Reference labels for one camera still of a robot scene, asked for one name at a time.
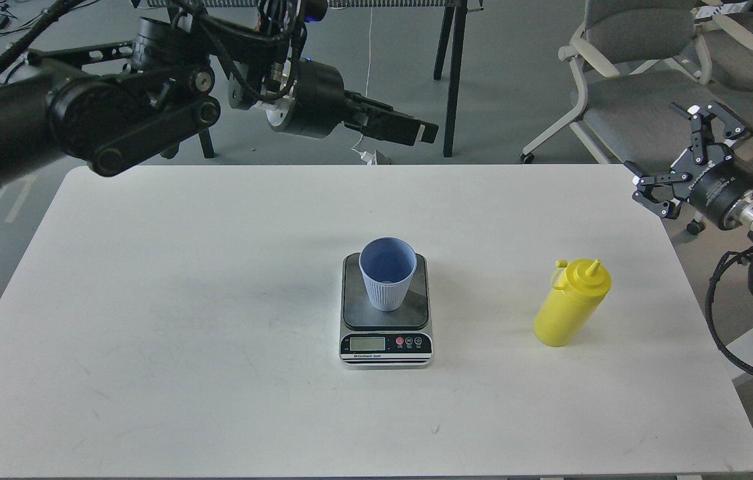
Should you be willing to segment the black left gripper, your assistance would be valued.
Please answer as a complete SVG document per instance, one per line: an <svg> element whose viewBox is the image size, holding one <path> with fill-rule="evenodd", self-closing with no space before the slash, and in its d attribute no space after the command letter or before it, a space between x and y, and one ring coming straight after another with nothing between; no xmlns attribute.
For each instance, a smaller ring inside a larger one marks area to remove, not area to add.
<svg viewBox="0 0 753 480"><path fill-rule="evenodd" d="M376 119L383 113L389 117ZM434 143L438 134L437 124L419 121L359 92L345 92L339 70L316 61L297 64L291 97L267 111L267 121L276 133L313 139L324 139L342 122L367 139L398 145Z"/></svg>

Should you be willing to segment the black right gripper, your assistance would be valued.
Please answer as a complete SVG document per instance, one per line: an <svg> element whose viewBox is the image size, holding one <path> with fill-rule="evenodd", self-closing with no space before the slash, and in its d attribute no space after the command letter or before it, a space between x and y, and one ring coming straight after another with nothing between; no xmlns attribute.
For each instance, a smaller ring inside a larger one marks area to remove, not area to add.
<svg viewBox="0 0 753 480"><path fill-rule="evenodd" d="M634 175L630 198L661 219L677 219L683 201L697 214L685 227L704 231L711 222L722 231L753 229L753 164L735 156L736 145L753 136L753 127L732 109L711 101L688 109L669 109L690 122L690 146L669 173L648 174L635 162L623 166Z"/></svg>

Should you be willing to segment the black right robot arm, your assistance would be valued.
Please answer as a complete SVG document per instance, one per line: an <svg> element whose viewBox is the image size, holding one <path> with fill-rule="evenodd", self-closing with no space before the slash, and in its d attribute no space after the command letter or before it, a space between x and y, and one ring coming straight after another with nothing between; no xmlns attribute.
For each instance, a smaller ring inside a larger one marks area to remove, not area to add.
<svg viewBox="0 0 753 480"><path fill-rule="evenodd" d="M752 130L717 101L687 109L671 103L670 109L687 119L690 145L666 172L647 173L627 161L624 166L634 174L636 188L632 199L662 219L677 219L681 206L687 203L722 231L747 228L752 246L740 252L729 251L720 258L709 280L704 316L721 354L753 377L753 365L731 353L718 336L712 310L718 283L736 263L747 265L747 286L753 297L753 164L743 161L734 150L736 143L752 136Z"/></svg>

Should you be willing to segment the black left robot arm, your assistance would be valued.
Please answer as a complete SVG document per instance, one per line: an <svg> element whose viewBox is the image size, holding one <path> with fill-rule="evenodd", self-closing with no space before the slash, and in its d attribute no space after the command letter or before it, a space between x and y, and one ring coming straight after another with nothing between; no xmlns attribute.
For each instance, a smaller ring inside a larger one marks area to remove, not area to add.
<svg viewBox="0 0 753 480"><path fill-rule="evenodd" d="M233 109L266 110L274 131L322 139L337 125L398 145L434 143L438 127L346 90L336 68L303 57L307 24L328 1L248 1L257 24L211 15L215 1L165 1L169 21L141 18L136 37L62 51L31 48L80 6L56 1L0 55L0 188L63 156L112 177L155 155L172 158L198 137L215 156L210 128L216 57Z"/></svg>

